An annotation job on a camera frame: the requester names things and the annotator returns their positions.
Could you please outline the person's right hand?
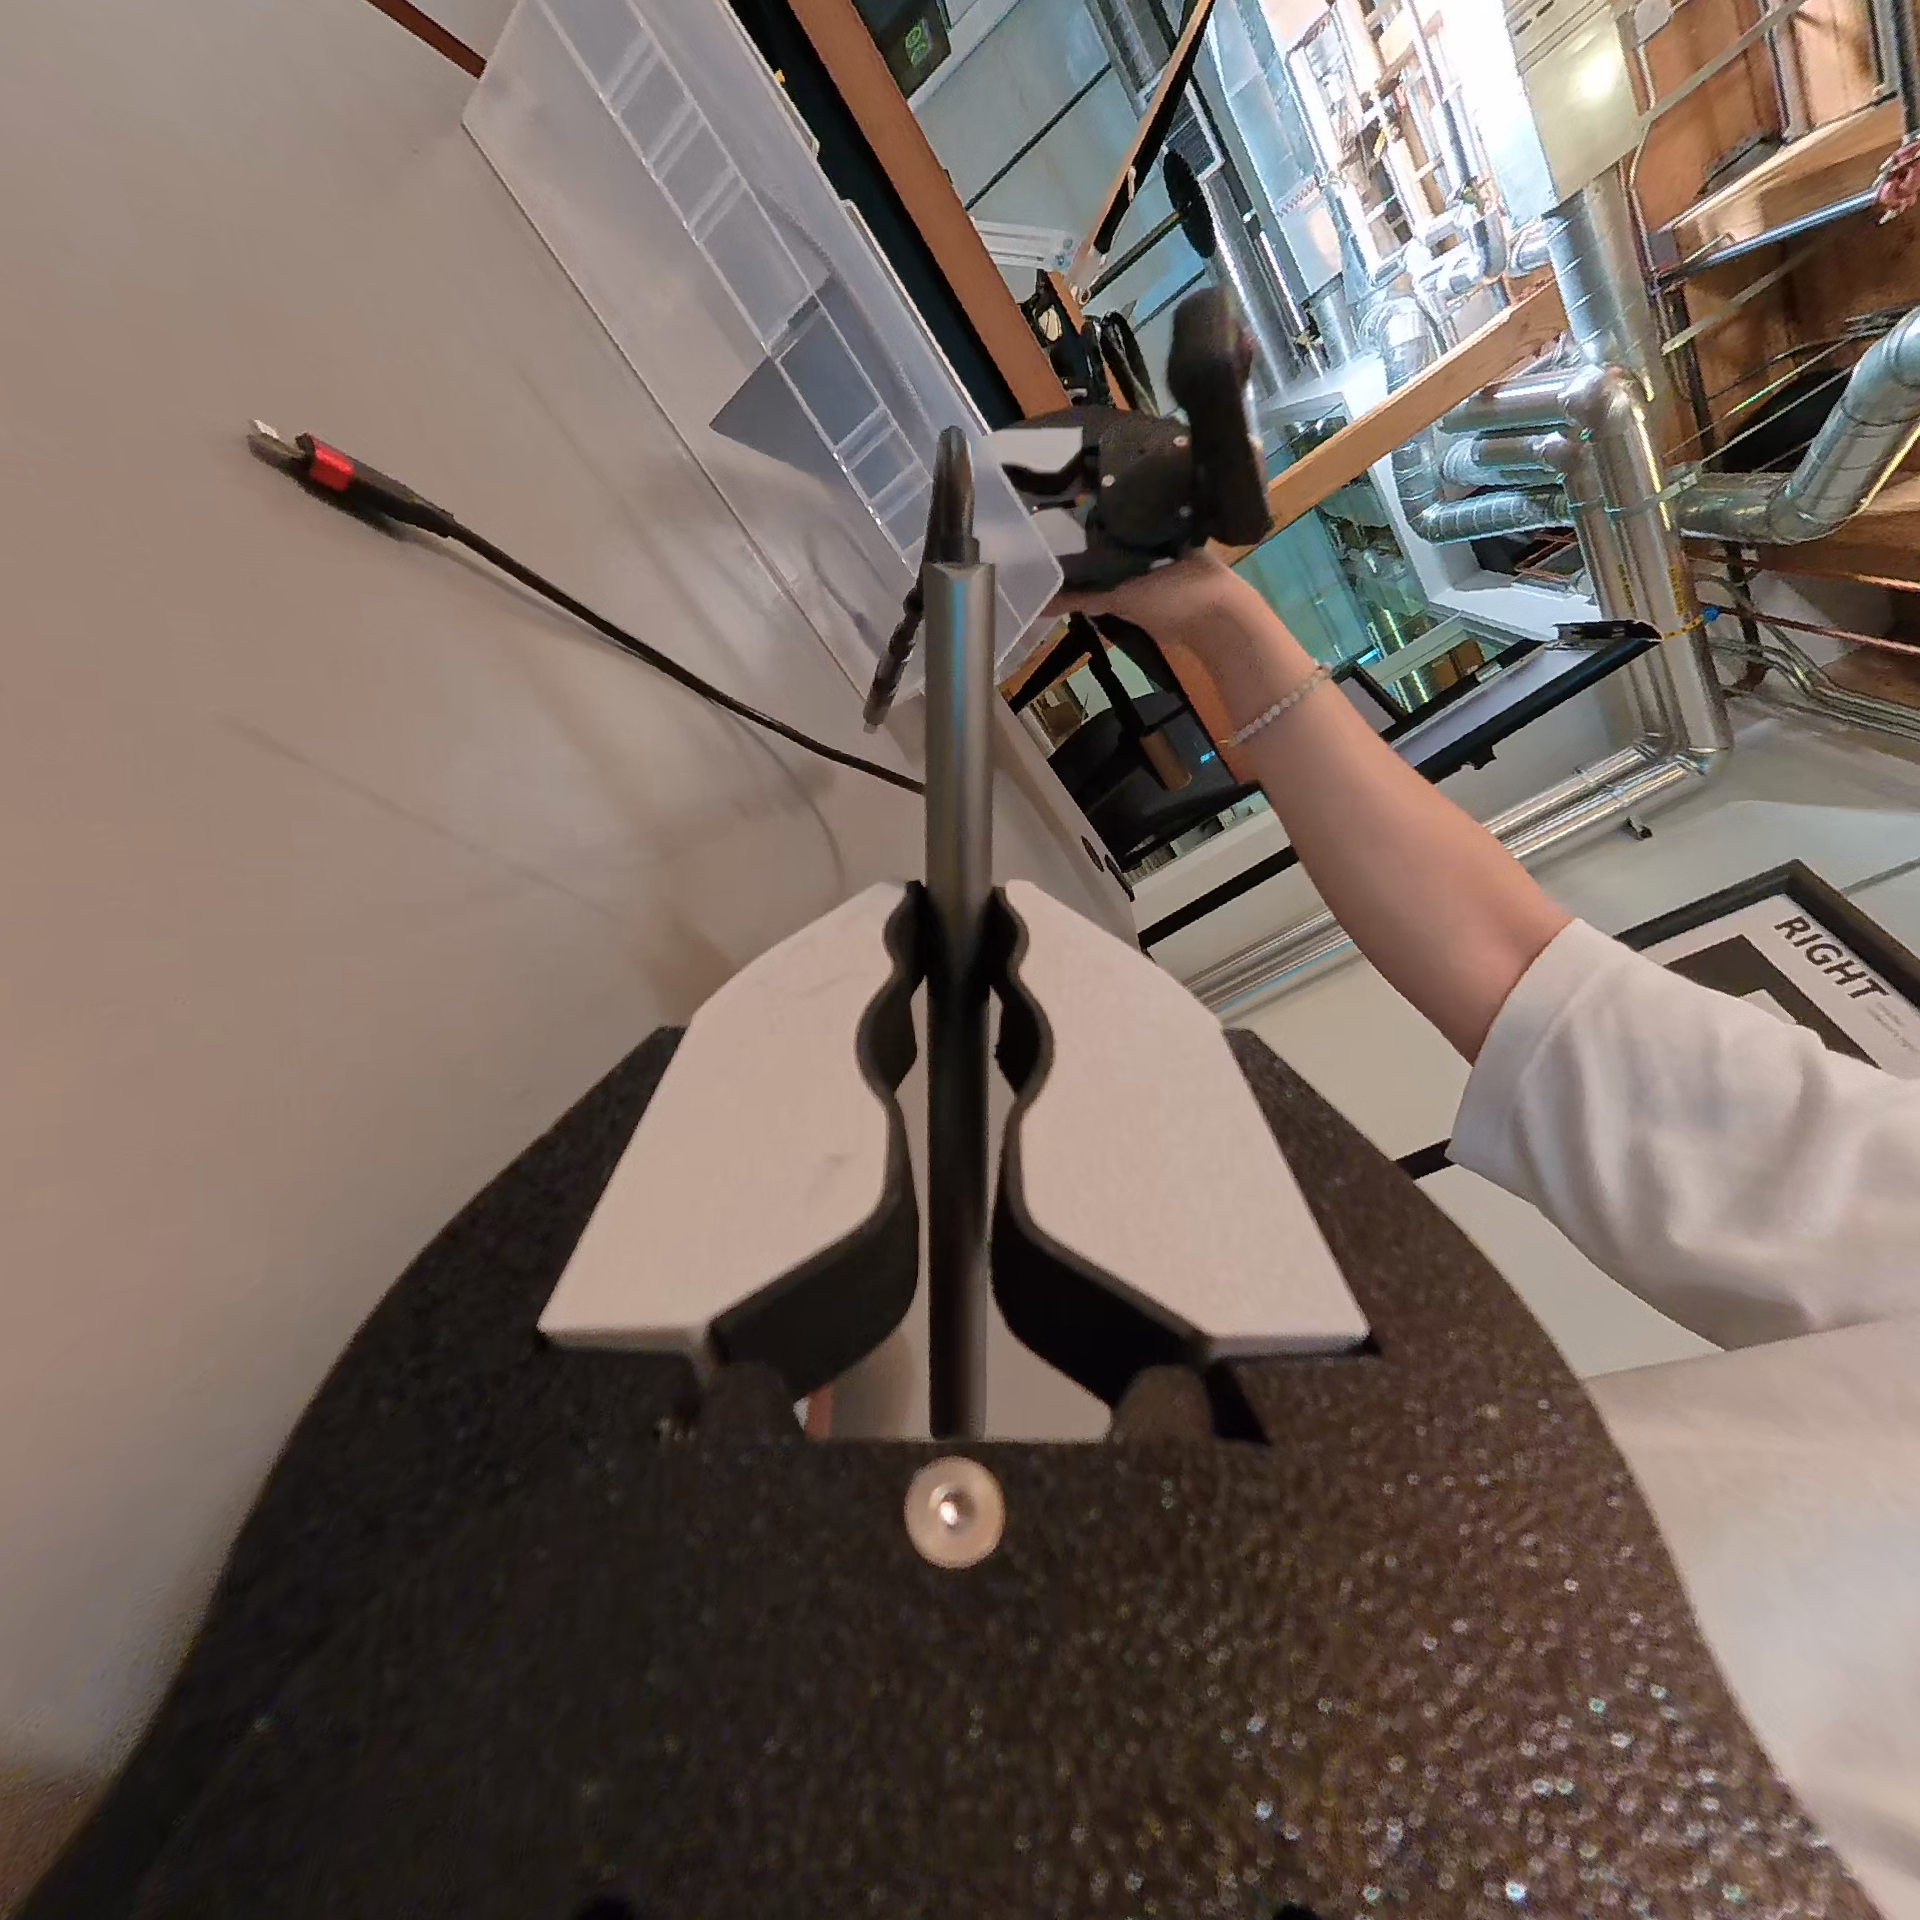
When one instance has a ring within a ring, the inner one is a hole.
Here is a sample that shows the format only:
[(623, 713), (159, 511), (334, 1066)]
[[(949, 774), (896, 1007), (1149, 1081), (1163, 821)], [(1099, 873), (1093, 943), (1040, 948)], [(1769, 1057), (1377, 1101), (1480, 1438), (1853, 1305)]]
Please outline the person's right hand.
[(1145, 632), (1221, 749), (1271, 729), (1331, 681), (1281, 612), (1214, 550), (1102, 592), (1058, 592), (1048, 616), (1117, 616)]

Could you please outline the grey desk with wooden edge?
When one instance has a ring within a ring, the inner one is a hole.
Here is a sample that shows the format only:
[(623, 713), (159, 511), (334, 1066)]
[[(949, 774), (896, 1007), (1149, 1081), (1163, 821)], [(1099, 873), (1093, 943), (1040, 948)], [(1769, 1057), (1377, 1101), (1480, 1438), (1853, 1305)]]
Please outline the grey desk with wooden edge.
[(857, 4), (735, 2), (733, 10), (989, 424), (1064, 412), (1064, 381)]

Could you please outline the clear plastic tray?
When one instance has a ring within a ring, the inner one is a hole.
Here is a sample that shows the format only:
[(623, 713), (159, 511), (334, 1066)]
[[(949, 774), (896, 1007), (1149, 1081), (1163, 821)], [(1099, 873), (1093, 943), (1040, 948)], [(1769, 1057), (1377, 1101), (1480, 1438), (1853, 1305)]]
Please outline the clear plastic tray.
[(523, 2), (471, 141), (864, 697), (968, 433), (994, 662), (1064, 588), (989, 421), (727, 4)]

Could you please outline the framed marker sign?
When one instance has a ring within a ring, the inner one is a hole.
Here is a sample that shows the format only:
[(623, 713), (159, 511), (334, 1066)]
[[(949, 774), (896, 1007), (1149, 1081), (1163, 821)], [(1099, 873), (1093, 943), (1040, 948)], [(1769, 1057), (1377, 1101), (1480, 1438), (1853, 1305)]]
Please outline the framed marker sign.
[(1918, 1078), (1918, 959), (1794, 858), (1619, 933), (1677, 976)]

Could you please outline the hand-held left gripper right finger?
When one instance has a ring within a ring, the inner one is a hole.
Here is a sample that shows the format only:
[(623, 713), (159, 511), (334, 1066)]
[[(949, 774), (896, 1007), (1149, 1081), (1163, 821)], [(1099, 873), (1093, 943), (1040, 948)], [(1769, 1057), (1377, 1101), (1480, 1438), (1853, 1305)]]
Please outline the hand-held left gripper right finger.
[(1181, 1370), (1217, 1438), (1262, 1444), (1239, 1368), (1349, 1360), (1373, 1328), (1226, 1028), (1035, 882), (999, 888), (992, 950), (1002, 1321), (1112, 1413)]

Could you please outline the black office chair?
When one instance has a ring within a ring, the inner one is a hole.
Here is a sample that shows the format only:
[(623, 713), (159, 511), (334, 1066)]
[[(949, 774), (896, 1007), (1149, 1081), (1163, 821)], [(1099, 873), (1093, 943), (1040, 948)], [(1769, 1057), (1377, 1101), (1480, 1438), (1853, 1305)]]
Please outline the black office chair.
[(1093, 710), (1048, 767), (1126, 873), (1259, 793), (1233, 777), (1187, 697), (1163, 687)]

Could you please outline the black device with green display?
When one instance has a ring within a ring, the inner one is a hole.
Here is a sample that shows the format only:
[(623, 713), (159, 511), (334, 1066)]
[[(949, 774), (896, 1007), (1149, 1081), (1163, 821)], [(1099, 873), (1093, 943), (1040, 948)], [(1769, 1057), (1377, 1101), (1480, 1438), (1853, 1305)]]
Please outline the black device with green display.
[(951, 56), (947, 2), (859, 2), (857, 9), (910, 100)]

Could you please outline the person's white shirt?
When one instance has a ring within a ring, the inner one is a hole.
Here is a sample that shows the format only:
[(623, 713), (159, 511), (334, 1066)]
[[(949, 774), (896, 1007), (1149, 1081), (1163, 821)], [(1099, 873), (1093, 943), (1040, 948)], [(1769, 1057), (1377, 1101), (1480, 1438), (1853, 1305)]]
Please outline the person's white shirt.
[(1917, 1084), (1574, 919), (1485, 1026), (1455, 1140), (1714, 1345), (1600, 1377), (1600, 1414), (1749, 1726), (1917, 1914)]

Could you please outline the vertical silver duct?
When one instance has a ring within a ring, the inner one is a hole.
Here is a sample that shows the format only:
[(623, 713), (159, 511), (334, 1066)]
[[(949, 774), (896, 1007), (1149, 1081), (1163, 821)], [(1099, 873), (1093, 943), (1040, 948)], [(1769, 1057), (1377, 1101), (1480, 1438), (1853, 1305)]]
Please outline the vertical silver duct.
[(1707, 774), (1735, 740), (1666, 496), (1662, 430), (1674, 385), (1624, 172), (1586, 183), (1546, 215), (1544, 231), (1577, 353), (1563, 404), (1591, 453), (1611, 534), (1597, 588), (1656, 631), (1641, 665), (1664, 744)]

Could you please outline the person's right forearm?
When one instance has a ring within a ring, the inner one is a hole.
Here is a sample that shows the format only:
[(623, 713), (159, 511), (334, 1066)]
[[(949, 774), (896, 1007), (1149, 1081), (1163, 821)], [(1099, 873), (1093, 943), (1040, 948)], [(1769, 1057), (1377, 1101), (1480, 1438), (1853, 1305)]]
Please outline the person's right forearm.
[(1360, 954), (1474, 1062), (1571, 913), (1322, 672), (1239, 729), (1233, 756)]

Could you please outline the silver duct pipe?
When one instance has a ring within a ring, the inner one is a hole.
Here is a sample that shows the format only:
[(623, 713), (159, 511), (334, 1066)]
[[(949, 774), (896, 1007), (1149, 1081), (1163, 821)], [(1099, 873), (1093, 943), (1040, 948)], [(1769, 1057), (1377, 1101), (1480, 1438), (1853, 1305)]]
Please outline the silver duct pipe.
[(1674, 502), (1683, 537), (1811, 543), (1875, 502), (1918, 436), (1918, 309), (1881, 336), (1790, 472), (1702, 476)]

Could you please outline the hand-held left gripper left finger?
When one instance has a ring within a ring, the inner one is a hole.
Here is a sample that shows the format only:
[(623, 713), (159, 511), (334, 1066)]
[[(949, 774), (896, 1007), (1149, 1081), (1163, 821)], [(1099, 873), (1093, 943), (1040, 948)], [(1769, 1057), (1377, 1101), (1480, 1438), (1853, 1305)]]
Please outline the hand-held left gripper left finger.
[(922, 1208), (922, 886), (878, 882), (718, 989), (616, 1164), (539, 1333), (579, 1351), (835, 1384), (905, 1319)]

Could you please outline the grey usb hub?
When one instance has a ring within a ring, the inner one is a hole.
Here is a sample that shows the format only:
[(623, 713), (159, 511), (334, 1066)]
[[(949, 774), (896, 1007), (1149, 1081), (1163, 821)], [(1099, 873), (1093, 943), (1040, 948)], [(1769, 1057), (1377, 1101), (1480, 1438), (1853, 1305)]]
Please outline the grey usb hub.
[(992, 569), (930, 561), (926, 632), (928, 1429), (985, 1429), (991, 1305)]

